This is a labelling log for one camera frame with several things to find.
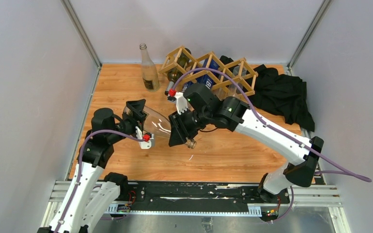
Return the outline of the clear wine bottle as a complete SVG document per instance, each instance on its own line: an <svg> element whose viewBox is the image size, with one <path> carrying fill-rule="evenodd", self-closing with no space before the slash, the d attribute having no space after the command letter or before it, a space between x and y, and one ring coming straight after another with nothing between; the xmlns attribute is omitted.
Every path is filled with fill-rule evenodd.
<svg viewBox="0 0 373 233"><path fill-rule="evenodd" d="M153 133L155 139L169 141L171 126L168 118L148 106L144 106L143 113L146 115L146 119L139 127L142 133Z"/></svg>
<svg viewBox="0 0 373 233"><path fill-rule="evenodd" d="M150 92L155 92L160 88L156 66L149 56L147 45L139 45L141 52L141 74L145 88Z"/></svg>

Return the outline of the dark green wine bottle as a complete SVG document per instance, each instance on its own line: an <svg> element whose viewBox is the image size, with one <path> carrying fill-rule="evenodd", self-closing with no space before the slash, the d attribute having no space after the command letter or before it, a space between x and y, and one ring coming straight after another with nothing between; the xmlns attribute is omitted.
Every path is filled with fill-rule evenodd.
<svg viewBox="0 0 373 233"><path fill-rule="evenodd" d="M177 63L182 67L185 68L185 65L189 62L189 58L185 55L184 52L180 54L180 57L177 60ZM172 68L167 73L167 78L169 81L169 84L167 86L167 89L165 90L164 94L168 96L169 90L173 88L175 82L181 77L182 73L177 68Z"/></svg>

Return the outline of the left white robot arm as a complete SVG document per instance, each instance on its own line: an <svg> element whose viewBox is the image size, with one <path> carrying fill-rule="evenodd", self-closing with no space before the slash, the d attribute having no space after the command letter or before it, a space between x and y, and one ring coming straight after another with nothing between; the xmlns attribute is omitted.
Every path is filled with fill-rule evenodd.
<svg viewBox="0 0 373 233"><path fill-rule="evenodd" d="M91 233L114 200L129 196L128 178L111 172L95 196L91 193L114 153L114 144L126 138L152 147L153 136L143 134L147 114L145 99L127 101L122 116L110 108L100 108L91 119L91 129L80 147L73 179L64 200L47 227L39 233Z"/></svg>

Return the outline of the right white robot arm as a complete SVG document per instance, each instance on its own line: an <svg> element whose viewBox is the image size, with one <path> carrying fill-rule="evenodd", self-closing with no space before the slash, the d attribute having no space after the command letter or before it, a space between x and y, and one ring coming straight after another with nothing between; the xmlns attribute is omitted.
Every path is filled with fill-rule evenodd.
<svg viewBox="0 0 373 233"><path fill-rule="evenodd" d="M292 185L310 187L318 164L318 156L310 149L321 151L324 141L309 139L280 127L268 119L255 115L249 104L236 97L220 100L205 85L195 83L184 92L169 91L176 111L169 115L169 146L194 141L199 130L207 125L249 136L272 148L287 162L261 179L258 196L271 202L283 189Z"/></svg>

